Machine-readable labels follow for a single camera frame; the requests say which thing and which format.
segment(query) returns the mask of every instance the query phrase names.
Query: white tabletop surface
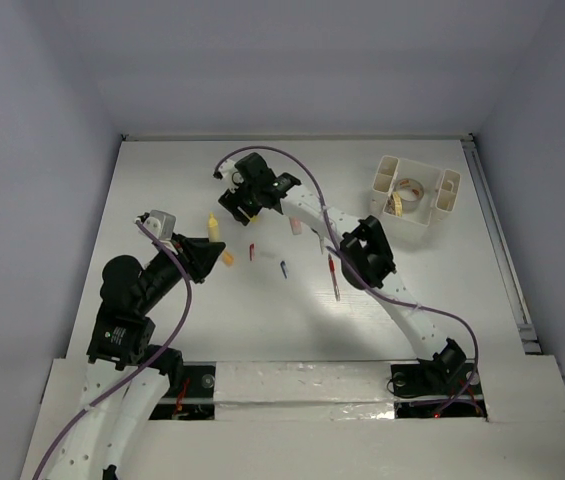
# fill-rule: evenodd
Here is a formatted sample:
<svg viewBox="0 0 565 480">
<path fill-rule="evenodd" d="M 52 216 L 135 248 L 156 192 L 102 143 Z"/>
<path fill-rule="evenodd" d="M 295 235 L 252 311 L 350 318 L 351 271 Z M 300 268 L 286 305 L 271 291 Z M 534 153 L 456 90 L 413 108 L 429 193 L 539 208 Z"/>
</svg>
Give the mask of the white tabletop surface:
<svg viewBox="0 0 565 480">
<path fill-rule="evenodd" d="M 185 235 L 205 236 L 210 211 L 220 221 L 236 264 L 216 265 L 207 281 L 194 287 L 191 316 L 175 347 L 187 361 L 224 361 L 218 364 L 218 398 L 237 398 L 247 408 L 221 412 L 215 421 L 149 422 L 135 455 L 128 459 L 123 480 L 564 479 L 565 388 L 552 357 L 523 353 L 460 143 L 271 145 L 305 161 L 327 201 L 360 217 L 368 214 L 369 189 L 382 155 L 462 174 L 456 208 L 438 224 L 428 243 L 416 248 L 389 240 L 416 298 L 462 316 L 475 329 L 489 422 L 339 420 L 342 412 L 329 410 L 329 405 L 364 400 L 382 408 L 391 403 L 380 378 L 387 367 L 378 362 L 315 366 L 311 375 L 325 378 L 313 382 L 317 389 L 306 392 L 305 385 L 311 382 L 298 370 L 298 361 L 396 360 L 412 358 L 413 352 L 384 311 L 341 277 L 342 301 L 335 301 L 326 258 L 320 256 L 312 234 L 294 237 L 287 219 L 270 211 L 245 228 L 217 204 L 223 188 L 211 176 L 213 166 L 225 153 L 244 145 L 123 143 L 68 358 L 56 361 L 52 369 L 22 479 L 31 478 L 42 452 L 77 409 L 104 264 L 121 254 L 134 255 L 142 263 L 154 255 L 133 225 L 136 215 L 150 209 L 174 213 L 177 231 Z M 277 173 L 288 171 L 305 180 L 283 158 L 264 156 Z M 254 262 L 248 259 L 250 243 L 256 244 Z M 289 267 L 288 280 L 280 271 L 282 259 Z M 155 343 L 169 334 L 183 304 L 184 288 L 179 285 L 151 313 L 157 324 Z M 472 354 L 460 326 L 442 319 L 438 325 Z M 271 361 L 296 363 L 266 363 Z M 348 373 L 333 379 L 328 373 L 333 369 Z M 285 372 L 283 381 L 279 372 Z M 284 411 L 276 407 L 276 399 L 304 401 L 303 395 L 311 395 L 307 398 L 319 400 L 324 408 L 316 414 L 311 406 Z M 249 402 L 263 401 L 272 402 L 269 410 L 249 410 Z M 392 416 L 390 408 L 386 413 L 382 418 Z"/>
<path fill-rule="evenodd" d="M 141 263 L 154 255 L 133 225 L 151 209 L 177 217 L 176 230 L 206 236 L 209 212 L 236 257 L 218 263 L 203 285 L 194 287 L 193 308 L 177 339 L 189 361 L 219 360 L 383 360 L 413 358 L 410 345 L 386 313 L 340 276 L 336 302 L 318 241 L 306 227 L 293 236 L 289 222 L 263 211 L 243 227 L 217 199 L 223 184 L 212 177 L 226 153 L 246 142 L 125 142 L 122 144 L 77 314 L 69 356 L 84 355 L 100 304 L 102 268 L 116 255 Z M 459 141 L 281 141 L 270 145 L 299 157 L 321 183 L 327 202 L 362 218 L 369 214 L 370 188 L 383 155 L 429 163 L 461 173 L 454 212 L 437 224 L 430 241 L 415 247 L 389 238 L 398 269 L 425 305 L 455 312 L 471 323 L 489 358 L 521 357 L 511 308 Z M 276 173 L 303 182 L 298 167 L 275 153 L 263 156 Z M 255 261 L 248 248 L 255 244 Z M 280 270 L 288 266 L 289 279 Z M 153 341 L 162 342 L 177 323 L 185 289 L 176 286 L 151 312 Z M 436 319 L 472 355 L 469 337 L 452 320 Z"/>
</svg>

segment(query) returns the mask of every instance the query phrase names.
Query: red wire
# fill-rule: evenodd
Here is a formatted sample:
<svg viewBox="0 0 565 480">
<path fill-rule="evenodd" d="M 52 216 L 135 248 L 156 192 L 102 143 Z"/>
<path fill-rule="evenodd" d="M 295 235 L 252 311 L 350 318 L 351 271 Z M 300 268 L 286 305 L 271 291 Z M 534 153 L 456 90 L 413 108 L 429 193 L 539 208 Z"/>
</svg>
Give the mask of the red wire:
<svg viewBox="0 0 565 480">
<path fill-rule="evenodd" d="M 464 382 L 462 380 L 460 380 L 460 385 L 464 386 Z M 475 400 L 475 395 L 473 395 L 473 390 L 471 390 L 471 387 L 467 387 L 466 391 L 469 392 L 469 395 L 471 396 L 471 400 L 473 400 L 473 403 L 477 407 L 478 402 L 477 402 L 477 400 Z"/>
<path fill-rule="evenodd" d="M 184 381 L 184 385 L 182 385 L 182 391 L 178 394 L 177 399 L 175 400 L 175 411 L 173 415 L 177 415 L 182 410 L 182 399 L 186 396 L 186 389 L 189 387 L 189 383 L 191 382 L 190 378 L 187 378 Z"/>
</svg>

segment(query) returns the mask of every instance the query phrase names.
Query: red marker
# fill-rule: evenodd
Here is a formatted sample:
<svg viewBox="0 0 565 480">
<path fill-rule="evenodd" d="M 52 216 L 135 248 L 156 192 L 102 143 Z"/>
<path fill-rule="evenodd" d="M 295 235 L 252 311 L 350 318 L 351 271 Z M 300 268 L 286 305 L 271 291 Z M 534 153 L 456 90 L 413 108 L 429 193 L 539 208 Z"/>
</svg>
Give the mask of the red marker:
<svg viewBox="0 0 565 480">
<path fill-rule="evenodd" d="M 329 271 L 331 272 L 331 282 L 333 282 L 333 293 L 335 293 L 335 299 L 340 301 L 340 289 L 338 288 L 338 279 L 335 277 L 335 263 L 333 262 L 333 257 L 329 253 Z"/>
</svg>

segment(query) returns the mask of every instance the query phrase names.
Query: tape roll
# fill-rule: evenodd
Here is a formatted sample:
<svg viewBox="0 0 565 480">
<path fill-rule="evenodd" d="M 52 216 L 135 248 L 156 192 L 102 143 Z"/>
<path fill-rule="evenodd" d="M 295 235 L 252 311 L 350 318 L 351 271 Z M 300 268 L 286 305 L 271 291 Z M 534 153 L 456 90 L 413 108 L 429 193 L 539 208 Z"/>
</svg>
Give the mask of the tape roll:
<svg viewBox="0 0 565 480">
<path fill-rule="evenodd" d="M 396 183 L 393 194 L 400 197 L 403 212 L 411 212 L 418 207 L 418 203 L 424 197 L 424 187 L 417 180 L 403 178 Z"/>
</svg>

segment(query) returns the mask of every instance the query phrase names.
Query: white wall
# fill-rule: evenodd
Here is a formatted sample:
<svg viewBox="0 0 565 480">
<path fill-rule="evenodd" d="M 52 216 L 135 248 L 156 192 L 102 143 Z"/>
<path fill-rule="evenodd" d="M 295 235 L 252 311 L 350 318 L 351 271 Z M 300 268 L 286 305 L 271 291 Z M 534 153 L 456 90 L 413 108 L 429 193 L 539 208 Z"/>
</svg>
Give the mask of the white wall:
<svg viewBox="0 0 565 480">
<path fill-rule="evenodd" d="M 119 147 L 53 5 L 0 0 L 0 479 L 19 478 Z"/>
<path fill-rule="evenodd" d="M 565 0 L 478 140 L 533 322 L 565 375 Z"/>
<path fill-rule="evenodd" d="M 54 0 L 125 133 L 466 133 L 550 0 Z"/>
</svg>

